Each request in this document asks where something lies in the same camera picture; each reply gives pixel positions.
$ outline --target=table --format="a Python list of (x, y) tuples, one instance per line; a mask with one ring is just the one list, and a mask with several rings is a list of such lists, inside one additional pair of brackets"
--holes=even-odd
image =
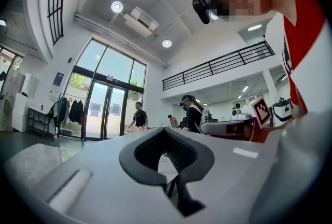
[[(40, 110), (35, 107), (29, 107), (29, 112), (27, 115), (27, 132), (32, 130), (35, 132), (38, 132), (45, 137), (49, 133), (49, 125), (50, 125), (51, 117), (48, 115), (48, 111)], [(37, 128), (34, 126), (34, 124), (39, 123), (43, 125), (43, 129)]]

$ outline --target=door frame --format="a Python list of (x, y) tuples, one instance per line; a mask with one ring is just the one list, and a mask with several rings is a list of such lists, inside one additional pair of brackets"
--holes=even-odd
[[(101, 123), (101, 129), (100, 129), (100, 137), (86, 137), (86, 124), (87, 124), (87, 118), (88, 118), (88, 110), (90, 106), (90, 100), (92, 96), (92, 92), (94, 89), (94, 84), (98, 83), (101, 85), (104, 85), (107, 87), (107, 91), (105, 94), (105, 100), (104, 100), (104, 107), (102, 110), (102, 123)], [(124, 134), (124, 128), (125, 128), (125, 116), (126, 116), (126, 105), (127, 105), (127, 99), (128, 99), (128, 89), (121, 88), (115, 85), (111, 85), (109, 83), (105, 83), (99, 80), (93, 79), (91, 82), (91, 86), (88, 92), (86, 105), (83, 112), (83, 122), (81, 127), (81, 140), (82, 141), (102, 141), (106, 140), (107, 138), (107, 124), (108, 124), (108, 114), (109, 114), (109, 105), (110, 101), (112, 99), (113, 89), (123, 90), (123, 101), (122, 101), (122, 111), (121, 111), (121, 118), (120, 118), (120, 131), (119, 136), (122, 136)]]

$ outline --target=sleeve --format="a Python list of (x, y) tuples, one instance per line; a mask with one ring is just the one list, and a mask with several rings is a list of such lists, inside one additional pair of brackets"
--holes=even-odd
[(192, 107), (189, 107), (187, 109), (187, 122), (186, 122), (186, 128), (192, 128), (195, 126), (195, 118), (193, 116), (193, 110), (195, 110), (194, 108)]

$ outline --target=ceiling light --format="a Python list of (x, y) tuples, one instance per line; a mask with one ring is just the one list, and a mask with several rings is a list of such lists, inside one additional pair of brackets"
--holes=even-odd
[(255, 30), (255, 29), (259, 29), (261, 27), (261, 24), (260, 25), (257, 25), (257, 26), (254, 26), (254, 27), (250, 27), (249, 29), (248, 29), (248, 31), (253, 31), (253, 30)]
[(170, 48), (172, 46), (172, 42), (169, 40), (169, 39), (166, 39), (162, 42), (162, 45), (165, 47), (165, 48)]
[(245, 86), (242, 92), (245, 92), (249, 88), (249, 85)]
[(111, 6), (111, 10), (115, 13), (120, 13), (123, 10), (123, 5), (119, 1), (114, 1)]
[(211, 19), (213, 19), (213, 20), (217, 20), (217, 19), (219, 19), (219, 17), (216, 16), (215, 14), (213, 14), (212, 12), (210, 12), (210, 17), (211, 17)]

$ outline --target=woman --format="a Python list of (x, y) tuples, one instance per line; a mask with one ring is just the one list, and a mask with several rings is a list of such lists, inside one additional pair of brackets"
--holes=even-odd
[(199, 126), (201, 124), (202, 113), (204, 108), (199, 105), (194, 96), (184, 95), (182, 103), (187, 107), (186, 130), (194, 133), (200, 133)]

